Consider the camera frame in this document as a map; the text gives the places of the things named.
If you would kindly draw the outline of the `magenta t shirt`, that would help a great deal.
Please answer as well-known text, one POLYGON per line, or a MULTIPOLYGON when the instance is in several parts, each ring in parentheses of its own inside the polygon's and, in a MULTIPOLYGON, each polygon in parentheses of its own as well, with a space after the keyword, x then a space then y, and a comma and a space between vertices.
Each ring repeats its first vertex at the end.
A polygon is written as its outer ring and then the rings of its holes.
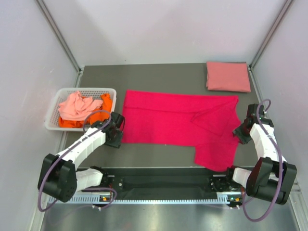
POLYGON ((234 162, 240 125, 238 96, 206 96, 127 90, 124 143, 195 148, 196 164, 222 172, 234 162))

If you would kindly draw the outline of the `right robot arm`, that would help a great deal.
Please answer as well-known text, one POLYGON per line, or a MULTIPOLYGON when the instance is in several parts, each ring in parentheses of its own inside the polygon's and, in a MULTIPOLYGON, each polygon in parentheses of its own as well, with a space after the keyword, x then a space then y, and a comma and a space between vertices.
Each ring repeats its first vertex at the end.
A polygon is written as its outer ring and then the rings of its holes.
POLYGON ((258 161, 252 170, 236 166, 227 168, 225 186, 232 191, 243 186, 248 196, 268 202, 276 198, 276 204, 284 205, 295 181, 297 168, 284 157, 279 157, 274 124, 266 118, 264 106, 250 104, 246 119, 233 131, 233 135, 241 144, 254 142, 258 161))

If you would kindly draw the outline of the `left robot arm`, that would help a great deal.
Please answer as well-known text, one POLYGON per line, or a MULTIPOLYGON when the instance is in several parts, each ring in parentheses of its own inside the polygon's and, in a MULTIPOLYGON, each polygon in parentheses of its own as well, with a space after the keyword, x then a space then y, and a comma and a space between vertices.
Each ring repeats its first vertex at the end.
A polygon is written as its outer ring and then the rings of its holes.
POLYGON ((39 195, 43 193, 61 202, 68 202, 76 192, 95 187, 104 191, 109 179, 99 167, 78 171, 78 167, 98 147, 121 146, 125 118, 119 113, 107 114, 104 121, 94 122, 71 146, 58 154, 48 154, 43 159, 38 180, 39 195))

